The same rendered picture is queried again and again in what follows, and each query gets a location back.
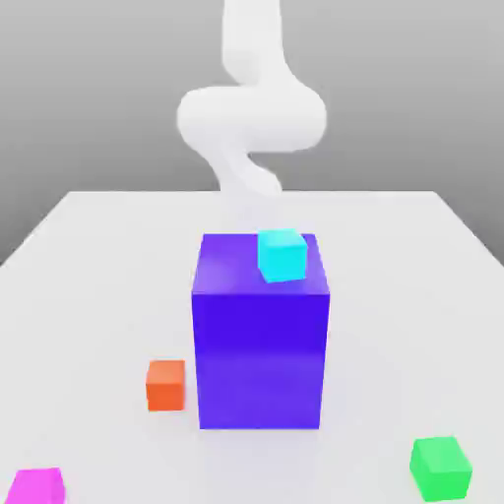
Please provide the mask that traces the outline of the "small cyan cube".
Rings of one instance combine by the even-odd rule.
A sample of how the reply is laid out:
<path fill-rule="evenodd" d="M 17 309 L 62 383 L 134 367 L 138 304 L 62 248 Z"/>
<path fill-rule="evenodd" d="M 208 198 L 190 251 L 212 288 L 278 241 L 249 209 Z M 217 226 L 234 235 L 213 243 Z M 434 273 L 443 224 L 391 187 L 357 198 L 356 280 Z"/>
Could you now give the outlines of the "small cyan cube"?
<path fill-rule="evenodd" d="M 307 243 L 293 228 L 267 229 L 258 233 L 258 268 L 264 280 L 284 283 L 306 276 Z"/>

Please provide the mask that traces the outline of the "large purple box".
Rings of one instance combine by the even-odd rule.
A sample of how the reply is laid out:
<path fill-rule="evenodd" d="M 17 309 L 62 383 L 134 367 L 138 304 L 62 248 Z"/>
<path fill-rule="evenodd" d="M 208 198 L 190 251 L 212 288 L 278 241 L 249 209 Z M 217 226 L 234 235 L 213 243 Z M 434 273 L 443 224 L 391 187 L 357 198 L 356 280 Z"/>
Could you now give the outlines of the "large purple box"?
<path fill-rule="evenodd" d="M 254 234 L 203 236 L 192 287 L 203 429 L 320 425 L 330 290 L 308 234 L 303 280 L 266 283 Z"/>

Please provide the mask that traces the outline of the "small orange cube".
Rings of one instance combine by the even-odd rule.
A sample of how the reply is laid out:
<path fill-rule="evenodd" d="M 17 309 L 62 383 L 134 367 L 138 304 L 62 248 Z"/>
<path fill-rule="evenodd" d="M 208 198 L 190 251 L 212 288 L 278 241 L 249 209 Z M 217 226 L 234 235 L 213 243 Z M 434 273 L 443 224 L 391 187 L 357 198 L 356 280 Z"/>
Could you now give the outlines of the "small orange cube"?
<path fill-rule="evenodd" d="M 146 377 L 149 411 L 184 410 L 185 361 L 152 360 Z"/>

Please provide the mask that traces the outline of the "small green cube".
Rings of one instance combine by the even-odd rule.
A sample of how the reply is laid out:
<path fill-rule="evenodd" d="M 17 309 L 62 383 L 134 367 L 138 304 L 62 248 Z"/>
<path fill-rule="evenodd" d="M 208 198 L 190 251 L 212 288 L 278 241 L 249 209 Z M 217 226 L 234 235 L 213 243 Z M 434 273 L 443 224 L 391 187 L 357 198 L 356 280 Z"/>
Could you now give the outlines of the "small green cube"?
<path fill-rule="evenodd" d="M 415 439 L 409 470 L 425 502 L 464 499 L 473 466 L 454 436 Z"/>

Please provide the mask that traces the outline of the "small magenta cube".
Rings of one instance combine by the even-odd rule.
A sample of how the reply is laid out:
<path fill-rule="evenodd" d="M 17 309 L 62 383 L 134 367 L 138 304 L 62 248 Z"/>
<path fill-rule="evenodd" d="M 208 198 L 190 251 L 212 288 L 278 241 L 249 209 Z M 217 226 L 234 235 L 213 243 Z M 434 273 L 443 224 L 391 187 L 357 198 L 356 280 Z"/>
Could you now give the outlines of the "small magenta cube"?
<path fill-rule="evenodd" d="M 59 468 L 19 470 L 5 504 L 65 504 L 66 488 Z"/>

